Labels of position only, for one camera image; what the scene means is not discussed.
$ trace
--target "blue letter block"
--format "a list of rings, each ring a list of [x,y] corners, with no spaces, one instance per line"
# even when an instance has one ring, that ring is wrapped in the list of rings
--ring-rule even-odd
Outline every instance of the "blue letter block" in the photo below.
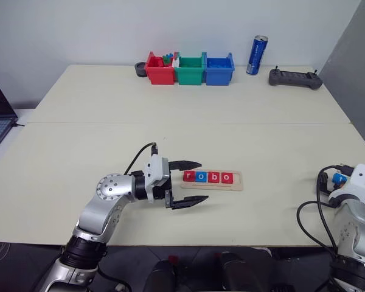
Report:
[[[207,173],[206,172],[196,172],[195,181],[197,183],[206,183],[207,182]]]

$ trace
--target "blue bin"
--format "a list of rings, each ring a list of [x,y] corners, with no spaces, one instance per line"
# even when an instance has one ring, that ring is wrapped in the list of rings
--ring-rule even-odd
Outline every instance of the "blue bin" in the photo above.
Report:
[[[206,83],[207,85],[228,85],[234,71],[232,54],[226,58],[207,58],[206,62]]]

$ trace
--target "black controller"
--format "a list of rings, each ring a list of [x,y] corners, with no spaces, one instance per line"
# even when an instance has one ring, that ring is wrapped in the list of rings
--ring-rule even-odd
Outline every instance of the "black controller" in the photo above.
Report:
[[[277,84],[289,84],[289,85],[301,85],[308,86],[311,89],[318,89],[322,86],[323,82],[316,75],[316,71],[314,73],[300,73],[300,72],[289,72],[289,71],[281,71],[277,68],[270,70],[269,72],[269,84],[276,86]]]

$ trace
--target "blue can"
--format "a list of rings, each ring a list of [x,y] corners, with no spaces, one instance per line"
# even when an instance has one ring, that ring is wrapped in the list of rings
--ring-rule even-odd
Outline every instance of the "blue can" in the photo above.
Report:
[[[256,35],[253,41],[253,47],[251,48],[248,68],[246,73],[250,75],[256,75],[260,69],[261,60],[268,44],[268,37],[264,35]]]

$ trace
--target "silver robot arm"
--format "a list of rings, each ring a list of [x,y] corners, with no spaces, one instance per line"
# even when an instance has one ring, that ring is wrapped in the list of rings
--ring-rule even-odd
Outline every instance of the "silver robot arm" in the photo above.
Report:
[[[166,207],[180,209],[207,198],[192,196],[174,201],[170,171],[194,169],[201,164],[190,161],[168,162],[168,159],[158,155],[156,144],[153,144],[151,158],[144,172],[132,172],[130,175],[113,173],[99,181],[93,198],[82,211],[71,239],[50,269],[40,291],[89,291],[88,285],[95,277],[98,263],[106,254],[106,244],[128,203],[138,200],[152,203],[165,199]]]
[[[365,291],[365,165],[358,164],[346,172],[346,182],[337,185],[328,198],[329,204],[338,208],[334,225],[339,238],[337,255],[331,263],[330,275],[343,289],[331,286],[330,290],[363,292]]]

